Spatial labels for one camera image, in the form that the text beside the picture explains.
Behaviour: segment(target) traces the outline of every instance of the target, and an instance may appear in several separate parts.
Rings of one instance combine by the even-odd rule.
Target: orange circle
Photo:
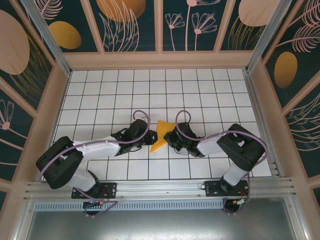
[[[109,19],[122,23],[130,22],[130,10],[132,10],[137,19],[146,9],[146,0],[96,0],[96,3]]]

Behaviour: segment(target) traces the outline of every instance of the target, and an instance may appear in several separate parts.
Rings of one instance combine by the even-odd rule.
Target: flower illustration
[[[176,51],[175,44],[174,44],[174,38],[172,36],[172,29],[177,29],[177,28],[181,28],[181,27],[185,26],[185,22],[183,21],[181,13],[179,13],[179,14],[174,13],[174,14],[172,14],[172,16],[170,13],[168,13],[165,15],[165,20],[170,28],[173,51]]]
[[[197,51],[197,38],[199,34],[211,33],[217,30],[217,25],[214,25],[216,22],[214,18],[214,13],[202,14],[201,18],[199,18],[199,13],[192,14],[192,25],[195,33],[195,43],[194,50]]]
[[[217,4],[219,3],[220,0],[209,0],[209,1],[205,1],[205,0],[186,0],[186,3],[190,6],[190,7],[195,7],[197,5],[211,5],[211,4]]]
[[[26,139],[27,138],[26,136],[23,136],[22,134],[14,131],[10,128],[10,122],[11,122],[12,116],[14,114],[14,109],[15,109],[15,105],[11,101],[8,101],[8,103],[6,105],[6,103],[3,99],[0,100],[0,130],[5,130],[5,131],[9,130],[9,131],[13,132],[14,134]],[[0,138],[0,142],[7,144],[13,148],[19,149],[19,150],[23,149],[22,147],[17,146],[15,144],[8,142],[8,141],[1,139],[1,138]]]
[[[14,114],[15,105],[8,101],[7,107],[3,99],[0,100],[0,129],[10,129],[10,122]]]
[[[219,3],[220,0],[186,0],[188,4],[188,12],[186,14],[186,28],[185,28],[185,50],[188,51],[188,26],[189,26],[189,16],[190,8],[195,6],[212,5]]]

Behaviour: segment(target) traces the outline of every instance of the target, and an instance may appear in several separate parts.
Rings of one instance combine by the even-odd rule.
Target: dark teal wallpaper
[[[212,51],[226,2],[164,0],[163,51]]]
[[[8,0],[0,19],[0,77],[37,109],[52,65]]]
[[[0,90],[0,179],[12,180],[33,120]]]
[[[36,0],[64,53],[97,52],[80,0]]]
[[[276,5],[274,0],[236,0],[220,50],[253,50]]]
[[[284,107],[320,70],[320,2],[306,0],[266,63]]]
[[[0,212],[1,212],[2,206],[4,205],[6,196],[7,196],[6,192],[0,191]]]
[[[315,199],[318,202],[318,205],[320,207],[320,187],[316,187],[313,189],[313,193],[315,195]]]
[[[31,20],[31,18],[29,17],[29,15],[27,14],[27,11],[24,7],[24,5],[22,4],[22,2],[20,0],[17,0],[17,2],[19,3],[20,7],[22,8],[22,10],[24,11],[25,15],[28,17],[29,22],[32,24],[33,28],[35,29],[35,31],[37,32],[37,34],[39,35],[39,37],[42,39],[42,42],[44,43],[44,45],[46,46],[46,49],[49,51],[51,57],[56,60],[55,56],[53,55],[53,53],[51,52],[50,48],[48,47],[47,43],[44,41],[44,39],[42,38],[39,30],[37,29],[36,25],[34,24],[34,22]]]
[[[286,116],[309,178],[320,174],[320,84]]]
[[[154,0],[90,0],[106,52],[156,50]]]
[[[281,30],[282,26],[284,25],[286,19],[288,18],[288,15],[290,14],[292,8],[295,6],[295,4],[297,3],[297,0],[292,0],[288,10],[286,11],[282,21],[280,22],[280,25],[278,26],[277,30],[275,31],[275,33],[273,34],[272,38],[270,39],[268,45],[266,46],[264,52],[262,53],[262,58],[265,57],[265,55],[267,54],[267,52],[269,51],[272,43],[274,42],[276,36],[278,35],[279,31]]]

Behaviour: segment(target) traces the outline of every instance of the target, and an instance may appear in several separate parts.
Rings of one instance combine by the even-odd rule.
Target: black grid line
[[[200,105],[201,105],[201,113],[202,113],[202,121],[203,121],[203,129],[204,129],[204,136],[207,136],[207,132],[206,132],[206,124],[205,124],[205,117],[204,117],[204,111],[203,111],[203,106],[202,106],[202,98],[201,98],[201,92],[200,92],[200,85],[199,85],[199,81],[198,82],[198,89],[199,89],[199,96],[200,96]],[[209,163],[209,169],[210,169],[210,176],[212,178],[212,172],[211,172],[211,164],[210,164],[210,158],[209,155],[207,156],[208,158],[208,163]]]
[[[214,85],[214,89],[215,89],[215,91],[217,91],[217,89],[216,89],[216,84],[215,84],[215,81],[213,80],[213,85]],[[218,104],[218,108],[219,108],[219,113],[220,113],[220,119],[221,119],[221,125],[222,125],[222,130],[224,131],[225,129],[224,129],[224,122],[222,121],[222,116],[221,116],[221,111],[220,111],[220,106],[219,106],[219,100],[218,100],[218,94],[216,94],[215,95],[215,97],[216,97],[216,102],[217,102],[217,104]]]
[[[104,78],[104,72],[105,72],[105,71],[102,71],[99,94],[100,94],[100,92],[101,92],[102,79]],[[96,118],[97,118],[97,113],[98,113],[99,101],[100,101],[100,97],[98,96],[98,101],[97,101],[97,103],[96,103],[95,116],[94,116],[94,121],[93,121],[93,130],[92,130],[91,140],[92,140],[93,137],[94,137],[95,123],[96,123]]]
[[[53,143],[55,142],[55,139],[56,139],[56,136],[57,136],[57,131],[58,131],[59,123],[60,123],[60,118],[61,118],[62,111],[63,111],[64,106],[65,106],[66,97],[67,97],[67,92],[68,92],[68,90],[69,90],[69,86],[70,86],[70,82],[71,82],[71,79],[72,79],[72,75],[73,75],[73,72],[71,72],[70,81],[68,81],[68,83],[67,83],[68,86],[67,86],[66,91],[65,91],[65,96],[63,96],[63,97],[64,97],[64,99],[63,99],[63,104],[62,104],[61,109],[60,109],[60,111],[59,111],[59,116],[58,116],[59,119],[58,119],[58,121],[57,121],[57,125],[55,126]]]
[[[186,106],[185,106],[185,97],[184,97],[184,83],[183,83],[183,80],[182,80],[182,72],[181,72],[181,69],[180,69],[180,77],[181,77],[181,90],[182,90],[182,101],[183,101],[183,110],[186,110]],[[184,121],[186,122],[187,119],[186,119],[186,113],[184,112]],[[190,167],[190,156],[188,154],[188,164],[189,164],[189,176],[191,178],[191,167]]]
[[[118,88],[118,78],[119,78],[119,70],[118,70],[118,75],[117,75],[117,77],[116,77],[116,79],[117,79],[116,87],[115,87],[115,94],[116,94],[116,95],[117,95],[117,88]],[[117,98],[117,96],[115,96],[115,98],[114,98],[114,105],[113,105],[114,108],[116,107],[116,98]],[[115,111],[113,110],[112,124],[111,124],[111,133],[112,133],[113,127],[114,127],[114,119],[115,119]],[[107,179],[107,177],[108,177],[108,171],[106,171],[105,179]]]
[[[149,72],[149,108],[148,108],[148,111],[149,111],[149,116],[150,116],[150,70],[148,70]],[[150,172],[150,148],[148,146],[148,180],[149,180],[149,172]]]
[[[166,80],[166,82],[179,82],[180,80]],[[183,80],[184,82],[192,81],[212,81],[212,79],[194,79],[194,80]],[[215,79],[215,81],[228,81],[227,79]],[[232,81],[243,81],[243,79],[232,79]],[[117,81],[102,81],[103,83],[116,83]],[[120,81],[121,83],[132,83],[132,81]],[[164,82],[164,80],[152,80],[151,82]],[[83,84],[83,81],[73,81],[72,84]],[[100,81],[90,81],[89,83],[100,83]]]
[[[167,95],[167,73],[166,70],[164,70],[164,82],[165,82],[165,110],[166,110],[166,121],[168,122],[168,95]],[[167,146],[167,152],[168,152],[168,178],[170,179],[170,156],[169,156],[169,144]]]
[[[202,124],[203,122],[192,122],[193,124]],[[228,124],[228,123],[234,123],[234,121],[206,121],[205,124]],[[256,121],[242,121],[241,123],[256,123]],[[101,126],[101,125],[106,125],[106,126],[111,126],[112,124],[105,124],[105,123],[99,123],[99,124],[77,124],[79,126]],[[128,126],[127,123],[118,123],[115,125],[123,125],[123,126]],[[58,126],[75,126],[75,124],[60,124]]]
[[[82,97],[81,97],[80,106],[79,106],[79,109],[78,109],[78,116],[76,117],[76,121],[75,121],[75,126],[74,126],[74,132],[73,132],[72,139],[74,139],[75,134],[76,134],[77,123],[78,123],[78,119],[79,119],[79,114],[80,114],[82,99],[83,99],[84,93],[85,93],[85,88],[86,88],[86,83],[87,83],[88,72],[89,72],[89,71],[86,72],[86,76],[85,76],[85,82],[84,82],[84,87],[83,87],[83,91],[82,91]]]
[[[199,92],[186,92],[184,93],[184,95],[191,95],[191,94],[198,94]],[[218,92],[218,94],[230,94],[231,92]],[[247,92],[235,92],[236,94],[247,94]],[[138,94],[135,94],[135,95],[149,95],[150,93],[138,93]],[[152,95],[164,95],[165,93],[152,93]],[[175,92],[175,93],[168,93],[170,95],[178,95],[178,94],[182,94],[181,92]],[[216,92],[204,92],[202,94],[216,94]],[[114,95],[130,95],[128,93],[117,93],[117,94],[86,94],[84,96],[114,96]],[[70,96],[82,96],[81,94],[72,94],[72,95],[66,95],[68,97]]]
[[[181,110],[182,107],[167,107],[167,109],[180,109]],[[218,106],[204,106],[204,107],[200,107],[200,106],[189,106],[187,107],[188,109],[217,109],[219,108]],[[228,108],[252,108],[252,106],[221,106],[220,108],[224,108],[224,109],[228,109]],[[116,107],[116,108],[80,108],[80,110],[130,110],[131,108],[129,107]],[[163,107],[139,107],[139,109],[164,109]],[[78,111],[78,108],[70,108],[70,109],[63,109],[64,111]]]
[[[135,73],[136,73],[136,70],[133,70],[130,124],[132,124],[132,120],[133,120],[132,108],[134,106]],[[126,170],[126,179],[127,180],[129,179],[129,161],[130,161],[130,152],[128,153],[128,166],[127,166],[127,170]]]

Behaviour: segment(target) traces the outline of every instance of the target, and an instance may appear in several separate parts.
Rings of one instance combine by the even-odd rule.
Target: enclosure wall
[[[40,2],[70,67],[87,70],[244,67],[279,0]]]
[[[252,73],[284,176],[292,177],[314,236],[320,236],[319,19],[319,1],[298,0]]]
[[[0,3],[0,233],[7,239],[36,177],[67,76],[14,1]]]

